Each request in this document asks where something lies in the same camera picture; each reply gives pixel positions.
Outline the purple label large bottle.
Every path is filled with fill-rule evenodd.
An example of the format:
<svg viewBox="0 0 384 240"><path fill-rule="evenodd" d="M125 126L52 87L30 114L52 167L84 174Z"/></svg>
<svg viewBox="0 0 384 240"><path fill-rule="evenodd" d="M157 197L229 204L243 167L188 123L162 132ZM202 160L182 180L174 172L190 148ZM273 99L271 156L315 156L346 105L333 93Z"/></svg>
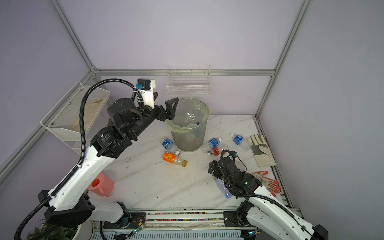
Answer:
<svg viewBox="0 0 384 240"><path fill-rule="evenodd" d="M216 178L216 177L213 177L214 180L215 180L215 183L218 187L218 189L221 191L221 193L226 197L226 199L229 199L232 197L232 194L229 192L229 190L226 188L225 184L224 184L224 181L219 179L219 178Z"/></svg>

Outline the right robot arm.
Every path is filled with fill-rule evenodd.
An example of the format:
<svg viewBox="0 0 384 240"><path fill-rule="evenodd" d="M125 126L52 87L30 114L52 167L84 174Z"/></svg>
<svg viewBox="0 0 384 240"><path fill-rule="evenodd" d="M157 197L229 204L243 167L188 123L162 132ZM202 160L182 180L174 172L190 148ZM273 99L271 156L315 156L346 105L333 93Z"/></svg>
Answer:
<svg viewBox="0 0 384 240"><path fill-rule="evenodd" d="M243 198L233 222L239 227L254 226L276 240L327 240L329 232L322 225L312 225L281 204L252 174L235 164L237 153L223 151L218 161L209 163L208 173L223 180L236 198Z"/></svg>

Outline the orange label bottle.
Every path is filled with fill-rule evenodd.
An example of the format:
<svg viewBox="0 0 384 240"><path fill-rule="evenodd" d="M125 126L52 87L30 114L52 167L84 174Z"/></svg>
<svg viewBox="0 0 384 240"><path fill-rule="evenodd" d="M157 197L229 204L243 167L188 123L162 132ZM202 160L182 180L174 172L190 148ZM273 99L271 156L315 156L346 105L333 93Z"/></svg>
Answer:
<svg viewBox="0 0 384 240"><path fill-rule="evenodd" d="M163 160L170 163L170 164L178 165L178 166L182 166L182 167L186 167L186 165L187 165L187 161L183 160L179 156L176 156L176 155L168 153L168 152L164 153Z"/></svg>

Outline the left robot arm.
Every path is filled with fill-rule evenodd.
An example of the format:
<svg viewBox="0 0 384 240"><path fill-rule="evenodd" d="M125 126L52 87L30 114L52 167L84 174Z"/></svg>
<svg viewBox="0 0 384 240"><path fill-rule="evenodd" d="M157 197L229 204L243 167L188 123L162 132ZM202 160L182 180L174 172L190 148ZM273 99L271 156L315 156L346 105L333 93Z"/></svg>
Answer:
<svg viewBox="0 0 384 240"><path fill-rule="evenodd" d="M27 223L43 207L46 222L55 230L59 227L74 228L88 221L109 222L119 228L125 228L131 221L131 214L122 202L96 206L91 203L87 188L93 180L130 147L138 136L155 120L167 121L175 117L178 98L166 101L158 106L155 100L156 82L151 79L138 79L131 85L130 98L121 98L109 108L110 123L102 128L87 143L85 130L85 108L90 95L98 87L108 83L120 83L129 86L122 79L106 79L91 86L84 94L79 111L81 154L77 164L51 190L39 193L39 205L34 208L18 226L14 238L19 240Z"/></svg>

